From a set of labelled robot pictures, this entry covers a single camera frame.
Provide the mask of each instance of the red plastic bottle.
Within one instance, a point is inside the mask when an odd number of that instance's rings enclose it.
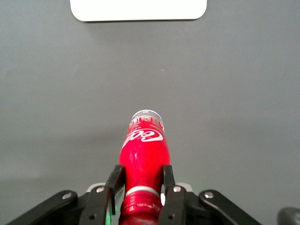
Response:
[[[156,225],[162,208],[163,165],[170,164],[161,117],[142,110],[131,119],[120,152],[125,167],[125,198],[119,225]]]

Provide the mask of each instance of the gray table surface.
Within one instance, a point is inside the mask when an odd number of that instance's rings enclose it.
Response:
[[[105,182],[145,108],[163,118],[177,182],[265,225],[300,207],[300,1],[84,23],[68,0],[3,0],[0,34],[0,224]]]

